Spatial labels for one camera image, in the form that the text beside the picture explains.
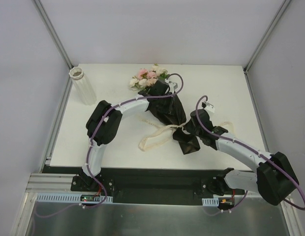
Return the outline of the cream ribbon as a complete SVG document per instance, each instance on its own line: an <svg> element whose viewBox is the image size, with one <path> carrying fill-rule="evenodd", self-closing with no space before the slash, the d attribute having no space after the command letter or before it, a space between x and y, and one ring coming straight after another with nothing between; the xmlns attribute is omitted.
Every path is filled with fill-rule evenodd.
<svg viewBox="0 0 305 236"><path fill-rule="evenodd" d="M138 148L141 151L148 151L153 148L159 147L169 140L172 139L172 135L178 128L182 128L183 124L181 125L166 125L166 126L160 126L155 123L151 123L148 120L143 119L143 122L149 124L150 126L153 126L157 128L157 130L150 134L145 136L139 143Z"/></svg>

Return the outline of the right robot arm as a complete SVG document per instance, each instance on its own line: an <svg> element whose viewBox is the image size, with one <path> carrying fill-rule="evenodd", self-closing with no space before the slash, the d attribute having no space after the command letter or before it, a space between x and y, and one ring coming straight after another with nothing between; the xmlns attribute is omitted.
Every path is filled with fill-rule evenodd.
<svg viewBox="0 0 305 236"><path fill-rule="evenodd" d="M219 195L228 194L233 189L243 189L259 193L266 202L276 206L299 185L285 154L258 151L241 142L227 129L214 126L205 110L191 112L184 128L197 136L204 145L232 156L251 169L250 173L226 169L214 183Z"/></svg>

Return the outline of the pink and white flower bouquet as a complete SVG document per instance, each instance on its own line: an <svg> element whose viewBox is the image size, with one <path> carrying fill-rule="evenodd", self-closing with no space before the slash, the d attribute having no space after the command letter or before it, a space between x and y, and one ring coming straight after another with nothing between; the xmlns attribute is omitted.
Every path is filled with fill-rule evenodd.
<svg viewBox="0 0 305 236"><path fill-rule="evenodd" d="M157 81L165 81L168 76L165 68L153 64L150 69L141 68L129 81L129 87L132 90L148 91Z"/></svg>

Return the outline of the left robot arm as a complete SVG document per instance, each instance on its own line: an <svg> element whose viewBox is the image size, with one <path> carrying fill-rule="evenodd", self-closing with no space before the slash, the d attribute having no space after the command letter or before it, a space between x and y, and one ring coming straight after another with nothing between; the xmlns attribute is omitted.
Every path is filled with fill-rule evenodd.
<svg viewBox="0 0 305 236"><path fill-rule="evenodd" d="M78 175L88 191L99 186L96 177L101 172L101 162L106 146L115 138L120 122L129 116L147 111L154 102L165 102L176 94L178 84L171 81L157 81L148 91L139 91L127 101L112 105L105 100L98 103L86 123L89 147L84 165Z"/></svg>

